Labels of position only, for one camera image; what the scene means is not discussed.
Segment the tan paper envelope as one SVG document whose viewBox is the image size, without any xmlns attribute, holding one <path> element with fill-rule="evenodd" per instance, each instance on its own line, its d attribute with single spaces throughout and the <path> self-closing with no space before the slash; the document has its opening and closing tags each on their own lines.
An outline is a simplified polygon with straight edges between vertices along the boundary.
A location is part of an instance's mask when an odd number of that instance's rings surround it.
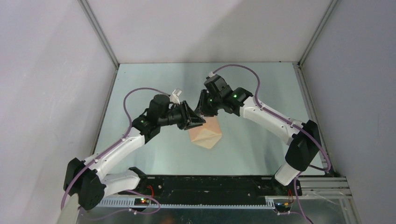
<svg viewBox="0 0 396 224">
<path fill-rule="evenodd" d="M 222 138 L 222 131 L 217 117 L 205 117 L 205 123 L 188 130 L 190 140 L 193 144 L 212 149 Z"/>
</svg>

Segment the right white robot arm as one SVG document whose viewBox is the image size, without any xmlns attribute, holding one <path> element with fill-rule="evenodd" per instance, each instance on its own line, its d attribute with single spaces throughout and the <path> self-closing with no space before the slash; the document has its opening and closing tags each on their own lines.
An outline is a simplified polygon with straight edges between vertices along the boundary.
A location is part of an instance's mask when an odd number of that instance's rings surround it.
<svg viewBox="0 0 396 224">
<path fill-rule="evenodd" d="M 263 126 L 289 147 L 285 162 L 276 171 L 271 183 L 272 190 L 277 195 L 288 192 L 292 180 L 309 167 L 321 149 L 318 125 L 312 120 L 302 122 L 286 117 L 244 88 L 232 90 L 219 75 L 208 76 L 204 86 L 196 113 L 213 117 L 224 110 Z"/>
</svg>

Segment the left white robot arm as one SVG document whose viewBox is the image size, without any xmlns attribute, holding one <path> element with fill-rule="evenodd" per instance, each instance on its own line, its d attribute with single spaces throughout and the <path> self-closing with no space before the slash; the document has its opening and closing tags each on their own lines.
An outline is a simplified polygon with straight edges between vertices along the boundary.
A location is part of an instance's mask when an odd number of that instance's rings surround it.
<svg viewBox="0 0 396 224">
<path fill-rule="evenodd" d="M 167 95 L 155 95 L 149 107 L 131 121 L 124 136 L 107 150 L 84 160 L 74 158 L 68 163 L 65 193 L 70 196 L 77 194 L 78 205 L 85 210 L 95 208 L 104 197 L 120 191 L 131 189 L 136 194 L 143 194 L 148 182 L 141 178 L 142 172 L 128 169 L 120 175 L 110 175 L 111 169 L 157 136 L 163 126 L 176 125 L 180 130 L 189 130 L 205 123 L 205 119 L 196 114 L 186 101 L 177 104 Z"/>
</svg>

